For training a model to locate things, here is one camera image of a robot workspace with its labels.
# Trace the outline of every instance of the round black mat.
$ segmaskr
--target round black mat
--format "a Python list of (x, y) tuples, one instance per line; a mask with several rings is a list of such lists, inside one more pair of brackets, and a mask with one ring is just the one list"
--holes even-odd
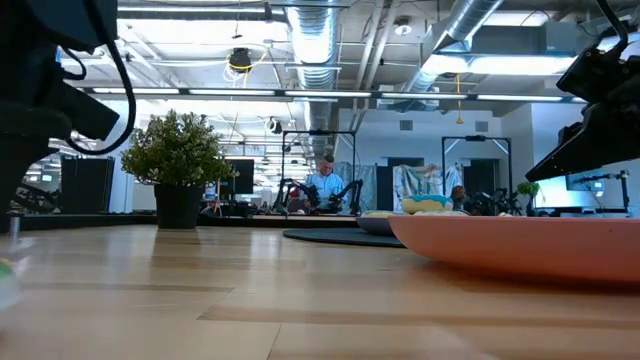
[(393, 236), (371, 235), (362, 229), (355, 228), (292, 229), (285, 230), (282, 234), (292, 239), (328, 244), (404, 247)]

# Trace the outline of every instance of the gray plate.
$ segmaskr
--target gray plate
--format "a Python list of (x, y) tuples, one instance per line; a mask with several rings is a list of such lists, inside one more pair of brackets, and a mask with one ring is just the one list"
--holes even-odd
[(389, 225), (389, 218), (358, 217), (356, 221), (362, 230), (371, 235), (395, 236)]

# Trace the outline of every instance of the potted plant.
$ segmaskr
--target potted plant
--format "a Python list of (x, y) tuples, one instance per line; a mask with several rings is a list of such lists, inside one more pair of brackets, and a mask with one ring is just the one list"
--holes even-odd
[(146, 130), (134, 130), (131, 147), (121, 153), (122, 169), (154, 184), (158, 227), (195, 228), (205, 186), (233, 175), (219, 140), (205, 115), (174, 110), (164, 119), (151, 115)]
[(524, 182), (518, 185), (518, 193), (529, 196), (529, 202), (527, 203), (527, 216), (534, 216), (533, 211), (533, 199), (538, 195), (540, 191), (540, 184), (535, 182)]

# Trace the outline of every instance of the green plant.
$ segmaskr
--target green plant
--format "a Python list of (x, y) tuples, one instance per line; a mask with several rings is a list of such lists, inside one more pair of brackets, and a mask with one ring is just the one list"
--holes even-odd
[(205, 186), (233, 176), (212, 131), (205, 115), (175, 110), (164, 119), (151, 115), (147, 130), (134, 130), (131, 147), (121, 153), (122, 170), (141, 183), (177, 186)]
[(538, 192), (540, 191), (540, 184), (538, 183), (530, 183), (530, 182), (524, 182), (518, 185), (518, 192), (522, 195), (529, 195), (532, 197), (535, 197), (536, 195), (538, 195)]

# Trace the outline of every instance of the pink bowl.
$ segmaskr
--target pink bowl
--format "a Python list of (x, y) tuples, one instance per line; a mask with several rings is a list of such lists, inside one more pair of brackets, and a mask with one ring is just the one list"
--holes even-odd
[(407, 248), (490, 272), (640, 283), (640, 221), (391, 216)]

